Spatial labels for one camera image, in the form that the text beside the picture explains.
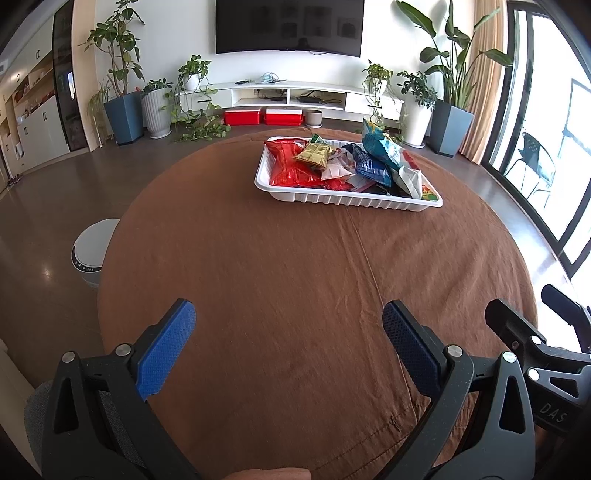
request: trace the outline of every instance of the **white tv cabinet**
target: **white tv cabinet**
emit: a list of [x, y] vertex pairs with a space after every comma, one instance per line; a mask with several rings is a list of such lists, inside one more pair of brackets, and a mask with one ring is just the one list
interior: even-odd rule
[[[281, 107], [291, 106], [303, 109], [322, 110], [328, 118], [341, 118], [348, 120], [361, 120], [361, 116], [368, 116], [372, 113], [369, 101], [363, 89], [358, 87], [346, 87], [342, 85], [331, 85], [329, 83], [312, 82], [277, 82], [268, 83], [219, 83], [210, 85], [211, 89], [217, 92], [212, 95], [214, 105], [222, 109], [234, 107]], [[300, 102], [300, 95], [312, 91], [312, 96], [317, 96], [328, 103], [305, 103]], [[198, 90], [195, 92], [180, 93], [180, 103], [183, 110], [199, 110], [207, 99]], [[388, 94], [382, 95], [382, 109], [384, 118], [392, 121], [400, 119], [400, 110], [403, 101]]]

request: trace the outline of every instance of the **white lid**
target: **white lid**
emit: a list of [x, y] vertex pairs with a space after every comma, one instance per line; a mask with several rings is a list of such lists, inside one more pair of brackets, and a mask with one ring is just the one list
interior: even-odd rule
[[101, 220], [84, 230], [74, 243], [74, 256], [91, 268], [102, 267], [118, 218]]
[[229, 108], [226, 110], [226, 113], [234, 113], [234, 112], [260, 112], [262, 110], [261, 107], [259, 108]]
[[301, 115], [301, 108], [268, 108], [265, 110], [266, 113], [271, 115]]

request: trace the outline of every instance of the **trash can lid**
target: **trash can lid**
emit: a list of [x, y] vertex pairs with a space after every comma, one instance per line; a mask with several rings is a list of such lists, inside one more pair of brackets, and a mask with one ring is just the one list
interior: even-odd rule
[[101, 220], [84, 230], [74, 243], [74, 256], [87, 267], [102, 267], [118, 218]]

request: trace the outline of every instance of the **white plastic tray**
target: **white plastic tray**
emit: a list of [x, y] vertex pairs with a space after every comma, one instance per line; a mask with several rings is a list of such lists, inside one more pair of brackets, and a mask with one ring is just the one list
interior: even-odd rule
[[[271, 137], [268, 141], [278, 138], [300, 138], [300, 137]], [[331, 147], [340, 148], [351, 142], [341, 140], [325, 140]], [[260, 190], [269, 192], [271, 196], [282, 202], [312, 202], [312, 203], [333, 203], [335, 205], [354, 205], [356, 207], [390, 208], [395, 210], [410, 210], [421, 212], [429, 207], [440, 207], [443, 199], [435, 190], [433, 185], [423, 176], [425, 184], [437, 195], [437, 200], [414, 200], [403, 197], [391, 197], [387, 195], [376, 195], [371, 193], [337, 192], [335, 190], [303, 189], [300, 187], [274, 187], [269, 184], [271, 172], [275, 165], [275, 157], [269, 152], [265, 145], [262, 152], [261, 162], [256, 172], [255, 185]]]

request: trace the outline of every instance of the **hand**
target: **hand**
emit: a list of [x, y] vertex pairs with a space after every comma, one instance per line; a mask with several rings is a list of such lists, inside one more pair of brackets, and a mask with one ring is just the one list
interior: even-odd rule
[[311, 480], [305, 468], [278, 468], [276, 470], [243, 470], [228, 475], [224, 480]]

